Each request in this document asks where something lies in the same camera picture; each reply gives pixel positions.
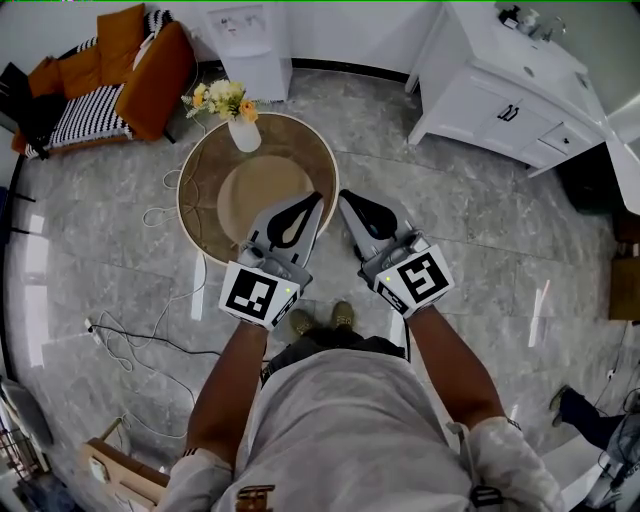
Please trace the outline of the black backpack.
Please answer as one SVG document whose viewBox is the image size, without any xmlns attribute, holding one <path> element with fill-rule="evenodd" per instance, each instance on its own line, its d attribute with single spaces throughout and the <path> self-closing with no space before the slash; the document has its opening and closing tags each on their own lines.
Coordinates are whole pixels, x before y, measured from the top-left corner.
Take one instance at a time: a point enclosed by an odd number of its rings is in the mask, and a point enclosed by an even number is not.
<svg viewBox="0 0 640 512">
<path fill-rule="evenodd" d="M 63 94 L 46 94 L 27 100 L 18 111 L 18 126 L 41 160 L 49 158 L 46 146 L 67 105 Z"/>
</svg>

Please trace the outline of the person's left shoe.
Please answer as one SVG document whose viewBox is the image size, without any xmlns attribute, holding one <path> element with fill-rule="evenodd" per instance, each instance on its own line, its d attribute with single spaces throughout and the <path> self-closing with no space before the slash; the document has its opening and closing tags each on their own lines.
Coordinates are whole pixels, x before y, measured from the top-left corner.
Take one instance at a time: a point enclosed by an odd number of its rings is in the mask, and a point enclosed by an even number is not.
<svg viewBox="0 0 640 512">
<path fill-rule="evenodd" d="M 298 336 L 305 335 L 317 326 L 314 317 L 303 309 L 293 310 L 288 315 L 288 318 L 291 329 Z"/>
</svg>

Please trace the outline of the person's shoe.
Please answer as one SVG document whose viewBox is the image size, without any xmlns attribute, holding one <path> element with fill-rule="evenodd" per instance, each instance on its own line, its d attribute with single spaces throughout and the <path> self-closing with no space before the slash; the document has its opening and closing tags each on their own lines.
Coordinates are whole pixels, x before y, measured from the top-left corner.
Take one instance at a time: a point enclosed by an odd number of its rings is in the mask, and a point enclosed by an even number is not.
<svg viewBox="0 0 640 512">
<path fill-rule="evenodd" d="M 352 330 L 355 322 L 355 312 L 350 303 L 346 301 L 337 302 L 331 313 L 331 326 L 334 329 L 344 328 Z"/>
<path fill-rule="evenodd" d="M 291 329 L 298 336 L 305 335 L 317 326 L 314 317 L 303 309 L 293 310 L 288 315 L 288 318 Z"/>
</svg>

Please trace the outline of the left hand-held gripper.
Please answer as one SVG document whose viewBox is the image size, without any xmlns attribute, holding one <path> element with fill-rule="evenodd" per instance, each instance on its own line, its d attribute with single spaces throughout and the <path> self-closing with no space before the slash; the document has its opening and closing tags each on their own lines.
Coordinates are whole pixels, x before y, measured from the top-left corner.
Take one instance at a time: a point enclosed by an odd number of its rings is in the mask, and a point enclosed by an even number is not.
<svg viewBox="0 0 640 512">
<path fill-rule="evenodd" d="M 273 331 L 312 281 L 300 266 L 310 257 L 323 210 L 323 196 L 314 191 L 260 212 L 249 230 L 250 241 L 243 244 L 238 259 L 227 264 L 219 308 Z"/>
</svg>

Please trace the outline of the person's white shirt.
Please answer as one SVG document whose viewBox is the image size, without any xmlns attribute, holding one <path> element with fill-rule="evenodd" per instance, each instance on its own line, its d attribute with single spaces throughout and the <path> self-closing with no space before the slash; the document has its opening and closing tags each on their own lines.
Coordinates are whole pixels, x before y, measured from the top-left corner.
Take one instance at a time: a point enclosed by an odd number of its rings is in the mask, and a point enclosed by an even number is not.
<svg viewBox="0 0 640 512">
<path fill-rule="evenodd" d="M 275 373 L 257 397 L 238 461 L 204 449 L 172 468 L 157 512 L 564 512 L 561 490 L 504 417 L 461 428 L 451 448 L 403 359 L 313 355 Z"/>
</svg>

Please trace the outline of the person's left forearm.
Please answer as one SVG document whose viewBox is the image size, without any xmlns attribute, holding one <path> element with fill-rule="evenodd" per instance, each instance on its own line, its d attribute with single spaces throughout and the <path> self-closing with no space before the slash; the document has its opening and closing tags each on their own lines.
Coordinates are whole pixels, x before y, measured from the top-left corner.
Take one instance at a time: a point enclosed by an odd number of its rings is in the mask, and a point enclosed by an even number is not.
<svg viewBox="0 0 640 512">
<path fill-rule="evenodd" d="M 235 465 L 260 382 L 268 332 L 241 322 L 207 378 L 191 413 L 188 450 L 205 449 Z"/>
</svg>

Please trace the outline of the orange sofa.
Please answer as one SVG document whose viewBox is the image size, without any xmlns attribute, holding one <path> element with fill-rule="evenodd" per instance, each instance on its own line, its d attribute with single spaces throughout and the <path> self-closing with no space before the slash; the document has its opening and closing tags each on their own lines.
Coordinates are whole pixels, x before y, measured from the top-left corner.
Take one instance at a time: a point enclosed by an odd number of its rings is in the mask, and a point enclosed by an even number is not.
<svg viewBox="0 0 640 512">
<path fill-rule="evenodd" d="M 195 66 L 193 48 L 186 32 L 169 10 L 149 10 L 145 6 L 144 40 L 117 103 L 116 113 L 133 128 L 132 140 L 155 141 L 169 135 L 167 124 Z M 26 141 L 20 128 L 11 147 L 22 153 Z M 101 145 L 123 138 L 93 141 L 49 151 Z"/>
</svg>

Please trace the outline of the grey padded object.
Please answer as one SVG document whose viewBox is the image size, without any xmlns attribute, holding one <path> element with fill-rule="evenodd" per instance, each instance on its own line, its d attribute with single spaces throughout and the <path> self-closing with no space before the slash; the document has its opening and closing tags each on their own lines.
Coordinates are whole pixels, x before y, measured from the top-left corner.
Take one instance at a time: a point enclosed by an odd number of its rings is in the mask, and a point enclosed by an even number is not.
<svg viewBox="0 0 640 512">
<path fill-rule="evenodd" d="M 39 403 L 31 392 L 21 384 L 0 379 L 0 395 L 17 413 L 17 417 L 26 430 L 32 434 L 43 448 L 50 448 L 54 438 Z"/>
</svg>

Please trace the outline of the chrome faucet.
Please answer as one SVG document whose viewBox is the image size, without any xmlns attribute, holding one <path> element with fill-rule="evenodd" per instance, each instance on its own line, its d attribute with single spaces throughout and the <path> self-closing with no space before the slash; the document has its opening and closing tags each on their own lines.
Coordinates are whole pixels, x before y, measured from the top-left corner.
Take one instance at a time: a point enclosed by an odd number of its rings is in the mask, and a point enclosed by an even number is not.
<svg viewBox="0 0 640 512">
<path fill-rule="evenodd" d="M 540 26 L 536 37 L 538 40 L 550 42 L 554 36 L 564 35 L 566 29 L 566 22 L 560 16 L 556 16 L 548 20 L 545 25 Z"/>
</svg>

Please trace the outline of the light wooden furniture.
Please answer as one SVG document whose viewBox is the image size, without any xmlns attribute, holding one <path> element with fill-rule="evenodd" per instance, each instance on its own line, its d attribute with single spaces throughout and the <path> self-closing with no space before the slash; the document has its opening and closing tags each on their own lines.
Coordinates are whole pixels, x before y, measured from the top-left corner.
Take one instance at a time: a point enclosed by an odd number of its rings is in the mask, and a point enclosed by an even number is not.
<svg viewBox="0 0 640 512">
<path fill-rule="evenodd" d="M 80 458 L 93 479 L 114 498 L 131 504 L 134 512 L 153 512 L 169 482 L 168 475 L 125 455 L 101 438 L 84 443 Z"/>
</svg>

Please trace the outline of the person's dark trousers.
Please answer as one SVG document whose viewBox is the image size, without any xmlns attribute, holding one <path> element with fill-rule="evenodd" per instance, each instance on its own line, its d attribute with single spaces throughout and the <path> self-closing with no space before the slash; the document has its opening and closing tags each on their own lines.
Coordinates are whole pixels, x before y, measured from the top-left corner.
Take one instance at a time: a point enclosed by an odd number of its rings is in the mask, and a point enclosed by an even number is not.
<svg viewBox="0 0 640 512">
<path fill-rule="evenodd" d="M 274 373 L 287 366 L 317 353 L 335 349 L 358 350 L 406 358 L 404 348 L 380 336 L 364 338 L 347 327 L 311 328 L 267 363 L 261 372 L 261 385 L 264 386 Z"/>
</svg>

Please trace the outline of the round glass table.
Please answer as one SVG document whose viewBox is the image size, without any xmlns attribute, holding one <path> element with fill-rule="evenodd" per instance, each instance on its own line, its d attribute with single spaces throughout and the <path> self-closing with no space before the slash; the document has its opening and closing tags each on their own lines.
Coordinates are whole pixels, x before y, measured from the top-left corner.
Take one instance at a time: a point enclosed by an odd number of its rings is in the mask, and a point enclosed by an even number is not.
<svg viewBox="0 0 640 512">
<path fill-rule="evenodd" d="M 256 127 L 260 146 L 240 151 L 225 123 L 213 128 L 186 158 L 177 189 L 180 223 L 190 241 L 221 265 L 262 210 L 303 193 L 319 192 L 324 231 L 335 211 L 339 172 L 324 138 L 303 121 L 263 112 Z"/>
</svg>

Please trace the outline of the person's right shoe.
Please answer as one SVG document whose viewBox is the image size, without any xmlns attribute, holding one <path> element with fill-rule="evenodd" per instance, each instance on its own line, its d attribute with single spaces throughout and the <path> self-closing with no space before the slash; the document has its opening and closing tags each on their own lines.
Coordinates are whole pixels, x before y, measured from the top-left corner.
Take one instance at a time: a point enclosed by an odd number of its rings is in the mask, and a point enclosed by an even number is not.
<svg viewBox="0 0 640 512">
<path fill-rule="evenodd" d="M 346 301 L 337 302 L 331 313 L 331 326 L 334 329 L 344 328 L 352 330 L 355 322 L 355 312 L 350 303 Z"/>
</svg>

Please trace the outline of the yellow flower bouquet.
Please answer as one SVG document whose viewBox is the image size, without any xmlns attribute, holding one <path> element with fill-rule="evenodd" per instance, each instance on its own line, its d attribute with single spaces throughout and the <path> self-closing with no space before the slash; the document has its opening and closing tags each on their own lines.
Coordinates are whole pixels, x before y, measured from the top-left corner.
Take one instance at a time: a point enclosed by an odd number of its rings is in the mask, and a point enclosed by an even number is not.
<svg viewBox="0 0 640 512">
<path fill-rule="evenodd" d="M 220 79 L 209 84 L 200 83 L 181 100 L 187 108 L 187 118 L 207 112 L 217 114 L 223 121 L 254 123 L 258 119 L 255 102 L 247 97 L 244 85 L 237 81 Z"/>
</svg>

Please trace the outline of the black standing panel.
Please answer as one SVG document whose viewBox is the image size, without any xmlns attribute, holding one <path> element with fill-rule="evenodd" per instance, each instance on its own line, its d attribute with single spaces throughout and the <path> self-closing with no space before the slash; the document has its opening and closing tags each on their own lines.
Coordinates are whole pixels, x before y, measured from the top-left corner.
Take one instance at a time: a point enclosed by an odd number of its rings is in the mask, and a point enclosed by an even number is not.
<svg viewBox="0 0 640 512">
<path fill-rule="evenodd" d="M 0 73 L 0 126 L 16 133 L 31 99 L 27 75 L 8 63 Z"/>
</svg>

